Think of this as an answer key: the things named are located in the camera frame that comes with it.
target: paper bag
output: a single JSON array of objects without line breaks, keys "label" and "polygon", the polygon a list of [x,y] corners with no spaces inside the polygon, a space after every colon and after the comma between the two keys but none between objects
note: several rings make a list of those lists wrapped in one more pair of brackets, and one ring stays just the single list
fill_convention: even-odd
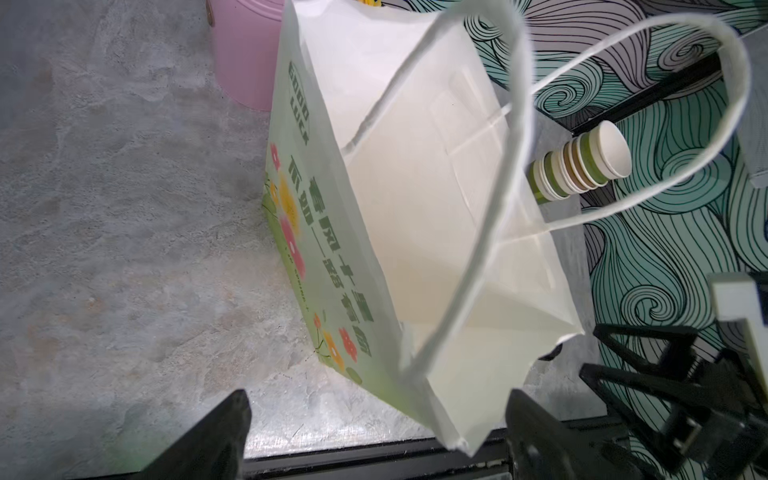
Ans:
[{"label": "paper bag", "polygon": [[[263,205],[320,361],[473,453],[513,387],[581,333],[549,233],[507,243],[464,328],[421,381],[402,367],[468,262],[506,136],[456,23],[419,60],[353,154],[340,147],[437,14],[348,0],[286,2]],[[527,184],[509,232],[543,229]]]}]

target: flower illustration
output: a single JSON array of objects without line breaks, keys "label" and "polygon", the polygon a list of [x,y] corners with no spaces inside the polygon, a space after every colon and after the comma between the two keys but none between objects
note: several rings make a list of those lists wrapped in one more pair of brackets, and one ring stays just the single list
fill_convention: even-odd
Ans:
[{"label": "flower illustration", "polygon": [[272,182],[270,182],[270,196],[275,203],[275,207],[278,207],[280,205],[280,198],[277,196],[277,185]]},{"label": "flower illustration", "polygon": [[331,352],[331,358],[333,358],[333,361],[339,366],[339,370],[343,372],[344,359],[341,358],[341,353],[339,353],[339,350],[336,348],[336,344],[333,342],[331,334],[323,330],[323,336],[326,337],[326,345],[328,345],[328,350]]},{"label": "flower illustration", "polygon": [[293,231],[299,233],[299,209],[296,207],[296,201],[288,188],[288,180],[282,172],[280,172],[280,187],[277,191],[280,196],[280,207],[286,213]]},{"label": "flower illustration", "polygon": [[280,228],[283,229],[283,236],[288,243],[288,250],[290,250],[290,256],[293,258],[293,263],[296,264],[296,270],[299,271],[301,280],[304,280],[306,275],[306,267],[304,266],[304,259],[301,257],[299,247],[296,246],[296,238],[293,236],[293,230],[290,228],[290,222],[285,217],[280,217]]},{"label": "flower illustration", "polygon": [[346,350],[349,356],[352,357],[352,361],[357,363],[357,346],[355,346],[355,343],[349,338],[346,329],[339,329],[339,333],[341,334],[342,342],[344,342],[344,350]]},{"label": "flower illustration", "polygon": [[346,374],[352,379],[352,381],[358,385],[362,385],[362,379],[360,375],[351,366],[346,367]]},{"label": "flower illustration", "polygon": [[272,151],[272,163],[275,164],[275,170],[280,169],[280,157],[277,156],[277,146],[270,144],[270,150]]},{"label": "flower illustration", "polygon": [[[323,310],[323,320],[326,318],[326,311]],[[315,347],[315,353],[320,357],[320,359],[327,364],[328,366],[333,366],[333,361],[331,360],[330,355],[325,355],[324,353],[320,352],[320,349],[323,348],[323,345],[326,343],[325,339],[320,339],[320,331],[323,330],[322,325],[320,323],[320,317],[317,316],[317,313],[315,313],[315,331],[317,332],[317,346]]]}]

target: pink container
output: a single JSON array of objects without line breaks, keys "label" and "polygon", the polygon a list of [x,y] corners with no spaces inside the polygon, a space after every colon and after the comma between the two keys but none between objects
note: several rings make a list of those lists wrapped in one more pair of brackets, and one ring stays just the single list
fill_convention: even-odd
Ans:
[{"label": "pink container", "polygon": [[283,0],[208,0],[216,80],[235,101],[272,110]]}]

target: wall mural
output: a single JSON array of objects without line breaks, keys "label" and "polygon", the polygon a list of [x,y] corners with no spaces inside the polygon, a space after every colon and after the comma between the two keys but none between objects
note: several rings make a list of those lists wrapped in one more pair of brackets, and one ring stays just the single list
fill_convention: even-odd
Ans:
[{"label": "wall mural", "polygon": [[[455,0],[384,0],[384,5],[433,12]],[[765,0],[516,0],[536,52],[536,77],[571,60],[602,38],[663,13],[715,14],[741,34],[768,22]],[[480,18],[465,22],[491,79],[507,84],[508,50],[498,30]],[[587,60],[538,93],[536,108],[572,130],[603,110],[653,86],[717,48],[717,41],[684,26],[643,31]]]},{"label": "wall mural", "polygon": [[[632,150],[632,175],[582,195],[582,207],[612,203],[674,174],[707,145],[726,104],[723,80],[714,78],[697,91],[678,92],[619,122]],[[597,321],[694,326],[700,331],[697,352],[714,359],[723,340],[707,275],[768,270],[767,217],[768,190],[752,188],[734,138],[691,179],[588,224],[584,230]],[[663,349],[648,339],[628,345],[652,361]],[[605,365],[627,368],[612,351],[602,349],[601,355]],[[659,429],[664,424],[667,404],[632,389],[616,392],[649,425]],[[638,441],[632,446],[650,460]],[[689,462],[676,478],[703,478],[702,468]],[[757,477],[750,470],[744,478]]]}]

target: concrete floor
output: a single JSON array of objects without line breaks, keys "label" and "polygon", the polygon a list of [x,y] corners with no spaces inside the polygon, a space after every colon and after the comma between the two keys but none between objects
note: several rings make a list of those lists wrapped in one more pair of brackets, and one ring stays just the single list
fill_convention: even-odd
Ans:
[{"label": "concrete floor", "polygon": [[[223,96],[209,41],[203,2],[0,4],[6,478],[139,469],[240,387],[247,456],[429,435],[313,358],[260,210],[269,115]],[[575,339],[529,390],[600,414],[596,358]]]}]

